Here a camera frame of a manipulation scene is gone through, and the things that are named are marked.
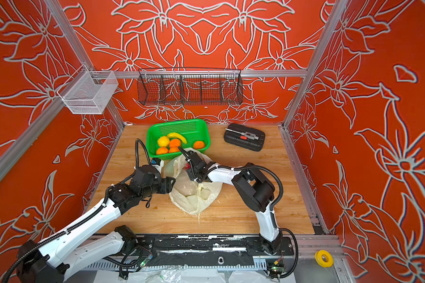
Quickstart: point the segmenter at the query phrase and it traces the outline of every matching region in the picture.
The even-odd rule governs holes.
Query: yellow tape roll
[[[334,259],[330,253],[325,250],[319,250],[315,253],[316,262],[322,267],[331,267],[334,264]]]

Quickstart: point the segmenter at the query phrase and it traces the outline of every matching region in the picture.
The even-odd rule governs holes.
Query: wood grain surface
[[[295,234],[314,234],[278,126],[251,127],[262,130],[266,134],[265,144],[260,152],[226,143],[223,140],[225,125],[208,125],[211,146],[205,151],[205,154],[213,161],[223,165],[238,167],[252,162],[272,170],[282,180],[284,189],[283,198],[275,206],[279,227],[288,228]],[[133,172],[135,140],[140,138],[146,143],[148,128],[149,125],[126,126],[91,200],[90,208],[104,197],[105,189],[110,184],[121,181]],[[139,153],[140,165],[146,164],[143,150],[139,150]],[[277,184],[275,181],[273,183],[276,186],[275,196],[277,196]],[[223,184],[220,195],[200,215],[187,214],[176,207],[168,195],[155,194],[150,208],[145,208],[145,202],[141,202],[98,232],[110,233],[120,225],[127,225],[136,234],[259,233],[255,212],[245,206],[236,189],[227,184]]]

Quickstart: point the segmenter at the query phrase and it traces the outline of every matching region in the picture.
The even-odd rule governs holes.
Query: banana
[[[183,144],[187,144],[187,139],[186,138],[184,138],[182,135],[180,135],[179,133],[170,133],[170,134],[168,134],[167,135],[167,137],[169,138],[169,139],[172,139],[172,138],[176,138],[176,139],[180,139],[182,142],[183,142]]]

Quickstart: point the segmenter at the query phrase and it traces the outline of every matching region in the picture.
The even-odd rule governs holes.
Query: black cable
[[[151,161],[149,160],[148,150],[146,149],[145,144],[142,142],[141,139],[136,139],[136,168],[139,167],[139,143],[143,147],[143,151],[145,151],[146,160],[148,161],[148,165],[151,165]]]
[[[293,266],[291,267],[291,269],[287,273],[280,275],[280,278],[285,278],[285,277],[288,277],[289,275],[291,275],[295,271],[295,268],[296,268],[296,265],[297,265],[297,262],[298,262],[298,259],[299,259],[299,249],[298,249],[296,237],[293,234],[293,232],[291,232],[289,229],[286,229],[286,228],[279,228],[279,230],[280,231],[286,231],[291,235],[291,237],[293,237],[293,241],[295,242],[295,248],[296,248],[295,262],[293,263]],[[271,273],[271,271],[269,272],[269,276],[272,277],[272,278],[279,278],[278,275]]]
[[[133,261],[131,261],[130,263],[121,263],[118,260],[113,259],[113,258],[108,257],[108,256],[104,257],[103,259],[105,259],[105,260],[107,260],[111,263],[115,263],[118,266],[125,267],[125,268],[130,268],[130,267],[133,267],[134,265],[136,265],[136,263],[133,263]]]
[[[132,255],[134,252],[136,252],[137,249],[140,249],[139,257],[137,259],[131,261],[130,263],[134,263],[134,264],[138,263],[141,260],[142,256],[143,256],[143,249],[142,249],[141,246],[137,246],[134,250],[130,250],[127,254],[125,254],[125,256],[123,257],[123,259],[121,260],[121,263],[125,263],[126,258],[128,256]],[[119,267],[119,275],[124,280],[127,280],[128,275],[123,275],[123,267],[122,266]]]
[[[11,277],[11,274],[13,274],[14,270],[16,269],[16,267],[24,261],[25,258],[27,258],[30,254],[32,254],[34,251],[36,251],[37,249],[39,249],[40,247],[44,246],[45,244],[60,238],[61,236],[65,235],[65,234],[69,234],[72,230],[78,228],[80,225],[84,224],[85,222],[87,222],[88,220],[90,220],[91,218],[93,218],[96,214],[98,214],[105,206],[106,203],[109,199],[109,190],[112,189],[112,187],[108,187],[106,189],[106,194],[104,196],[104,201],[102,202],[102,204],[93,212],[91,213],[89,216],[87,216],[85,219],[81,220],[79,223],[74,224],[71,227],[68,227],[66,230],[60,231],[55,235],[52,235],[50,237],[48,237],[47,239],[45,239],[44,241],[39,242],[36,246],[34,246],[34,248],[32,248],[31,250],[29,250],[28,252],[26,252],[24,255],[22,255],[20,258],[18,258],[12,265],[11,267],[8,269],[8,271],[5,273],[5,275],[3,275],[3,279],[2,279],[2,283],[7,283],[9,278]]]
[[[198,183],[203,183],[203,181],[206,179],[206,177],[208,176],[208,174],[211,173],[212,171],[216,170],[217,168],[224,168],[224,169],[230,169],[230,170],[232,169],[232,167],[230,167],[230,166],[224,166],[224,165],[219,165],[217,167],[214,166],[214,167],[210,168],[206,172],[206,174],[203,176],[203,178],[201,180],[198,180],[197,182]],[[283,196],[283,185],[282,185],[282,182],[281,182],[281,180],[279,179],[279,177],[277,177],[277,175],[274,172],[272,172],[268,168],[263,167],[263,166],[260,166],[260,165],[249,165],[249,166],[235,167],[235,168],[233,168],[233,170],[234,171],[242,171],[242,170],[245,170],[245,169],[252,169],[252,168],[260,169],[262,171],[265,171],[265,172],[269,173],[272,176],[272,178],[274,178],[274,180],[277,182],[277,185],[279,186],[279,195],[276,197],[276,199],[269,206],[269,210],[272,211],[274,209],[274,206],[282,199],[282,196]]]

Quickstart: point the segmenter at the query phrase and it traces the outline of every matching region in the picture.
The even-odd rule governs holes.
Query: metal rail
[[[71,87],[79,79],[75,76],[72,83],[69,83],[62,91],[67,93]],[[19,161],[22,155],[28,150],[33,142],[39,137],[44,129],[52,122],[52,120],[63,109],[63,101],[56,97],[49,106],[31,123],[28,128],[16,139],[16,141],[1,155],[0,157],[0,182],[11,170],[11,168]]]
[[[288,130],[283,129],[283,127],[281,126],[279,126],[279,129],[280,134],[282,135],[283,144],[285,145],[286,153],[288,154],[289,161],[291,162],[291,167],[293,169],[293,172],[295,173],[296,181],[298,183],[302,199],[304,200],[307,212],[309,213],[310,221],[312,222],[314,229],[315,226],[320,226],[323,233],[330,234],[329,230],[326,227],[326,222],[324,222],[323,215],[321,214],[318,204],[316,203],[315,197],[313,196],[306,174],[302,169],[302,164],[300,163],[299,157],[296,153],[293,141],[289,136]]]
[[[344,12],[346,8],[347,3],[348,3],[348,0],[335,1],[334,8],[332,9],[332,13],[329,16],[329,19],[327,20],[326,25],[324,25],[323,33],[321,34],[318,44],[315,50],[313,51],[312,59],[310,60],[309,65],[307,66],[307,73],[304,79],[302,80],[302,82],[300,83],[298,91],[296,92],[295,97],[293,98],[291,102],[291,106],[289,107],[286,113],[286,116],[283,120],[284,129],[288,128],[288,124],[293,119],[296,109],[298,108],[302,100],[302,97],[307,91],[307,88],[310,82],[313,80],[313,76],[315,75],[319,62],[321,58],[323,57],[323,53],[326,50],[326,47],[329,44],[329,41],[332,35],[334,34],[335,27],[337,26],[340,20],[340,17],[342,16],[342,13]]]
[[[97,79],[105,79],[111,71],[92,71],[91,76]],[[242,78],[254,78],[254,77],[305,77],[307,74],[306,69],[299,70],[242,70]],[[138,71],[114,71],[117,79],[137,79],[140,76]],[[230,70],[209,70],[209,71],[142,71],[144,75],[198,75],[198,74],[224,74],[230,73]]]

